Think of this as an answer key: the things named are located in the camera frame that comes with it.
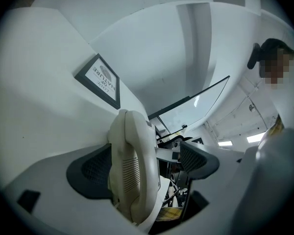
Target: black picture frame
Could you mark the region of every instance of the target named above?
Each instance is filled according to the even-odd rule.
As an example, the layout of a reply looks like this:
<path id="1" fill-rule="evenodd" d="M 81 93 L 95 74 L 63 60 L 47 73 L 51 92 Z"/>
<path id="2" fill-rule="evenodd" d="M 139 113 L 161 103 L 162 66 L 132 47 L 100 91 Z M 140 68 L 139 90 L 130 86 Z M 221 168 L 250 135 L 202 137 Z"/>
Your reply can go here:
<path id="1" fill-rule="evenodd" d="M 106 94 L 102 89 L 100 89 L 96 84 L 94 84 L 88 77 L 86 77 L 87 71 L 92 67 L 92 65 L 100 59 L 106 67 L 110 70 L 110 72 L 115 75 L 117 79 L 116 84 L 116 100 L 111 98 L 108 94 Z M 96 94 L 98 97 L 100 97 L 103 101 L 110 104 L 115 109 L 119 109 L 120 106 L 120 78 L 119 76 L 112 70 L 112 68 L 107 64 L 107 62 L 103 59 L 100 54 L 97 54 L 95 57 L 93 57 L 74 77 L 78 82 L 80 82 L 82 85 L 84 85 L 87 89 L 89 89 L 92 93 Z"/>
<path id="2" fill-rule="evenodd" d="M 202 141 L 202 138 L 192 140 L 192 142 L 204 144 L 204 142 Z"/>

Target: cable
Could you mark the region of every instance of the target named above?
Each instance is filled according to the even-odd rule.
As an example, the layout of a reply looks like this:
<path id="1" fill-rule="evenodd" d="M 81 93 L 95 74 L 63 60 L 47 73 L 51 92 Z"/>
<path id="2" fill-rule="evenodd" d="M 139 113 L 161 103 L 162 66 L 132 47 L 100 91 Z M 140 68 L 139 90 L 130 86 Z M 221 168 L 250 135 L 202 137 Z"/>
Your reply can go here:
<path id="1" fill-rule="evenodd" d="M 257 109 L 256 105 L 254 104 L 254 102 L 249 98 L 250 102 L 253 104 L 253 106 L 255 107 L 255 110 L 258 112 L 259 116 L 261 117 L 261 119 L 263 120 L 264 124 L 265 124 L 265 127 L 266 129 L 268 130 L 268 126 L 266 125 L 266 122 L 263 118 L 263 116 L 260 114 L 259 110 Z"/>
<path id="2" fill-rule="evenodd" d="M 173 180 L 172 180 L 172 179 L 170 179 L 170 181 L 171 181 L 171 183 L 172 183 L 173 187 L 175 188 L 175 190 L 178 190 L 178 188 L 177 188 L 176 184 L 173 182 Z"/>
<path id="3" fill-rule="evenodd" d="M 219 141 L 218 141 L 218 137 L 217 137 L 217 135 L 216 135 L 214 129 L 210 127 L 210 124 L 209 124 L 208 121 L 206 121 L 206 123 L 207 123 L 207 125 L 208 125 L 208 130 L 209 130 L 209 131 L 212 130 L 212 133 L 213 133 L 213 135 L 214 135 L 214 138 L 215 138 L 215 140 L 216 140 L 217 143 L 218 143 L 218 142 L 219 142 Z"/>
<path id="4" fill-rule="evenodd" d="M 163 136 L 163 137 L 160 137 L 160 138 L 157 139 L 157 141 L 159 141 L 159 140 L 161 140 L 161 139 L 164 139 L 164 138 L 167 138 L 168 136 L 171 136 L 171 135 L 173 135 L 173 134 L 175 134 L 175 133 L 177 133 L 177 132 L 179 132 L 179 131 L 182 131 L 183 129 L 180 129 L 180 130 L 178 130 L 178 131 L 176 131 L 176 132 L 173 132 L 173 133 L 167 134 L 167 135 L 165 135 L 165 136 Z"/>
<path id="5" fill-rule="evenodd" d="M 258 86 L 257 84 L 254 85 L 247 77 L 243 76 L 243 78 L 245 78 L 253 87 L 257 87 Z"/>
<path id="6" fill-rule="evenodd" d="M 174 198 L 181 189 L 182 189 L 182 187 L 177 189 L 176 192 L 170 198 L 168 198 L 165 202 L 163 202 L 162 206 L 165 206 L 172 198 Z"/>

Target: yellow object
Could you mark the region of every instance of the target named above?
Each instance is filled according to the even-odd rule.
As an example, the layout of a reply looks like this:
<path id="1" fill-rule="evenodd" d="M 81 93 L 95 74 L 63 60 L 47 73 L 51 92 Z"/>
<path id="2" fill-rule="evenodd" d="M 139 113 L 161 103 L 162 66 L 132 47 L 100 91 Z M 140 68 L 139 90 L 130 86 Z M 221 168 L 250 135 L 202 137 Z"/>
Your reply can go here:
<path id="1" fill-rule="evenodd" d="M 183 207 L 162 207 L 156 218 L 156 221 L 171 221 L 179 219 Z"/>
<path id="2" fill-rule="evenodd" d="M 283 129 L 284 129 L 284 125 L 282 123 L 280 115 L 278 115 L 274 126 L 269 129 L 269 136 L 280 133 Z"/>

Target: framed sign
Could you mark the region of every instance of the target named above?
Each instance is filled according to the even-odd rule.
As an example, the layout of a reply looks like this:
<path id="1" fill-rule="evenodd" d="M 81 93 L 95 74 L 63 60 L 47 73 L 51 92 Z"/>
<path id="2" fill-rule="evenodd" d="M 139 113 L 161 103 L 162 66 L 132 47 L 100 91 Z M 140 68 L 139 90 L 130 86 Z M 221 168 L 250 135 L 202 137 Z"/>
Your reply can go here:
<path id="1" fill-rule="evenodd" d="M 99 54 L 81 69 L 75 79 L 117 110 L 120 108 L 120 79 Z"/>
<path id="2" fill-rule="evenodd" d="M 204 144 L 204 142 L 202 141 L 201 138 L 199 138 L 199 139 L 195 139 L 195 140 L 192 140 L 192 142 L 194 142 L 194 143 L 201 143 L 201 144 Z"/>

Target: fluorescent light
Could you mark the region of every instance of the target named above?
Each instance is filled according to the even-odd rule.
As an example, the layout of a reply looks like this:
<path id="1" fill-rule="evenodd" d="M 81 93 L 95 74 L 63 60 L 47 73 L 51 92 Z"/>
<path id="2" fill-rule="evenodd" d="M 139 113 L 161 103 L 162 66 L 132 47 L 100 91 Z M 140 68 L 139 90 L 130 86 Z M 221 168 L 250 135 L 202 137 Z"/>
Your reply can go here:
<path id="1" fill-rule="evenodd" d="M 219 142 L 219 146 L 232 146 L 232 141 Z"/>
<path id="2" fill-rule="evenodd" d="M 249 143 L 259 142 L 263 138 L 264 134 L 265 134 L 265 132 L 254 135 L 254 136 L 247 137 L 247 141 Z"/>
<path id="3" fill-rule="evenodd" d="M 195 102 L 194 102 L 194 106 L 197 107 L 198 104 L 198 100 L 199 100 L 199 95 L 196 97 Z"/>

